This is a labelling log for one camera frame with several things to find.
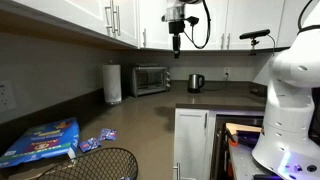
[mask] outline wire basket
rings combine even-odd
[[[105,148],[54,166],[37,179],[137,180],[138,163],[134,155],[121,148]]]

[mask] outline electrical outlet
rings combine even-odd
[[[0,81],[0,113],[17,107],[12,84],[10,81]]]
[[[231,69],[229,67],[225,67],[223,70],[223,77],[230,78],[230,75],[231,75],[230,72],[231,72]]]

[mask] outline black kettle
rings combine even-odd
[[[189,75],[189,93],[200,93],[200,89],[204,86],[205,78],[200,74],[190,74]]]

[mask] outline paper towel roll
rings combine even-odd
[[[120,65],[103,65],[102,73],[105,102],[108,104],[120,103],[122,101]]]

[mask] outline white cabinet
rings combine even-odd
[[[137,0],[13,0],[70,23],[137,46]]]
[[[208,110],[176,109],[174,165],[180,163],[180,180],[210,178],[214,125]]]
[[[137,0],[114,0],[118,6],[115,25],[120,29],[116,39],[138,46],[138,27],[137,27]]]
[[[243,33],[270,29],[270,36],[278,38],[284,0],[229,0],[225,50],[251,49],[251,40],[240,40]],[[256,49],[273,48],[268,37],[258,37]]]
[[[14,0],[30,8],[106,34],[106,3],[104,0]]]
[[[223,43],[225,33],[226,15],[228,9],[228,1],[226,0],[206,0],[207,7],[211,18],[211,36],[208,44],[203,50],[220,50]],[[204,45],[207,37],[207,15],[203,4],[188,4],[185,6],[185,17],[194,16],[199,18],[199,23],[194,26],[194,41],[197,46]],[[192,28],[190,24],[185,22],[185,32],[191,38]],[[185,34],[181,36],[181,50],[197,50],[189,41]]]
[[[277,40],[284,0],[207,0],[211,16],[211,37],[204,50],[247,50],[251,40],[240,40],[243,33],[270,29]],[[186,5],[186,18],[200,18],[194,27],[194,41],[203,45],[206,38],[207,18],[203,4]],[[186,22],[185,32],[191,37],[191,27]],[[188,38],[181,34],[181,50],[196,50]],[[273,48],[269,37],[257,38],[257,49]]]
[[[140,0],[140,47],[148,49],[172,49],[171,35],[167,22],[161,22],[166,13],[166,0]]]
[[[277,47],[290,47],[298,35],[298,19],[309,0],[286,0],[283,8]],[[301,25],[319,1],[314,0],[303,14]]]

